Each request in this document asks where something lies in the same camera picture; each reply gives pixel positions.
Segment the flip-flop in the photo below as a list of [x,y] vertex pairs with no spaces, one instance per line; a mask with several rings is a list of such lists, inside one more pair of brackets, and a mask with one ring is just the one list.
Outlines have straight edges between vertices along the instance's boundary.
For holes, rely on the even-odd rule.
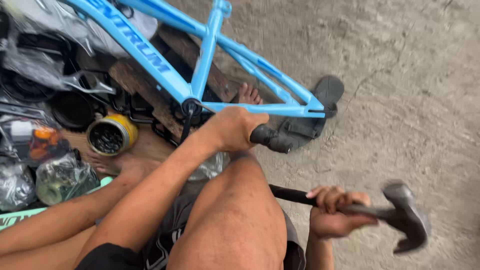
[[320,79],[312,94],[323,104],[325,118],[287,118],[278,131],[292,139],[290,150],[302,147],[320,136],[327,118],[336,115],[336,103],[342,97],[344,90],[342,81],[335,76],[325,76]]

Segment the seat tube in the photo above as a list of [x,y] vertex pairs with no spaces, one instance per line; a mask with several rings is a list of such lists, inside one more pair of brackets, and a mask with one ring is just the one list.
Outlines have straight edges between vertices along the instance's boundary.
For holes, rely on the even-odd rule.
[[231,10],[231,4],[225,0],[213,1],[213,7],[207,22],[207,33],[203,37],[202,45],[200,46],[200,58],[192,76],[192,94],[198,100],[202,100],[204,94],[208,72],[210,71],[213,54],[215,53],[216,36],[220,32],[223,18],[228,18]]

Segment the hammer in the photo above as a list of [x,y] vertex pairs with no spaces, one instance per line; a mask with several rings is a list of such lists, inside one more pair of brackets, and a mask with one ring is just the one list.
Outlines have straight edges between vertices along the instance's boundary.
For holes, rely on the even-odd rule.
[[[273,195],[279,199],[317,206],[316,199],[307,198],[306,192],[272,184],[269,186]],[[382,191],[385,198],[393,204],[393,208],[379,209],[353,204],[347,207],[338,207],[337,210],[344,214],[373,216],[405,233],[406,238],[398,242],[393,250],[394,254],[398,255],[424,247],[427,244],[431,228],[427,215],[415,206],[413,192],[402,182],[388,184]]]

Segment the grease can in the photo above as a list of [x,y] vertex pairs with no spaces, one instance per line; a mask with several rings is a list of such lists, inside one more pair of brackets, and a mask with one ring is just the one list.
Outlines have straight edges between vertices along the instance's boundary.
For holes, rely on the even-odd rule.
[[131,148],[138,138],[138,128],[121,114],[96,120],[87,129],[90,148],[102,156],[115,156]]

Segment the blue bicycle frame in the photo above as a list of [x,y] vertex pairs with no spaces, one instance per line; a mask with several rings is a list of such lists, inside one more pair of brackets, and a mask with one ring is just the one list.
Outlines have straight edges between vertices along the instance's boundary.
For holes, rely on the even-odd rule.
[[[109,33],[132,57],[134,57],[158,82],[157,89],[165,89],[182,104],[194,98],[202,102],[202,96],[212,63],[216,44],[235,59],[248,73],[267,85],[284,104],[231,104],[222,102],[202,102],[206,107],[220,111],[226,106],[242,106],[252,113],[324,118],[324,106],[302,85],[283,74],[263,57],[250,51],[220,33],[223,18],[230,16],[232,6],[225,0],[214,0],[206,25],[194,20],[162,0],[117,0],[117,2],[135,8],[161,22],[195,35],[202,39],[200,58],[193,72],[192,82],[188,84],[180,74],[165,60],[150,42],[135,29],[127,18],[106,0],[61,0],[72,6],[82,18],[91,18]],[[288,87],[306,105],[300,105],[289,92],[267,77],[266,72],[284,86]]]

